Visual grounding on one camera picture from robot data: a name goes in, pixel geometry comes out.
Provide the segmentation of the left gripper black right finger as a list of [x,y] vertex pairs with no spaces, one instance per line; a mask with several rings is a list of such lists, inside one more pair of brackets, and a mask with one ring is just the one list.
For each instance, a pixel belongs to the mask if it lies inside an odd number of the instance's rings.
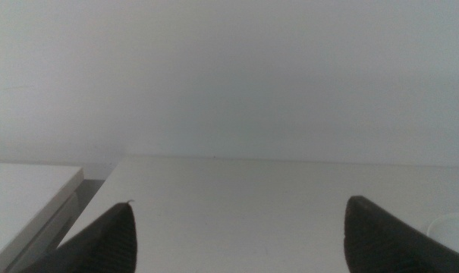
[[352,196],[344,215],[349,271],[459,273],[459,253],[427,237],[364,196]]

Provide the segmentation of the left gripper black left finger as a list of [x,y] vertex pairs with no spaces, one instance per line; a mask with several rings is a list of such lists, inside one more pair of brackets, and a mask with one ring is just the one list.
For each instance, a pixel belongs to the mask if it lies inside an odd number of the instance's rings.
[[137,232],[133,209],[120,202],[23,273],[134,273]]

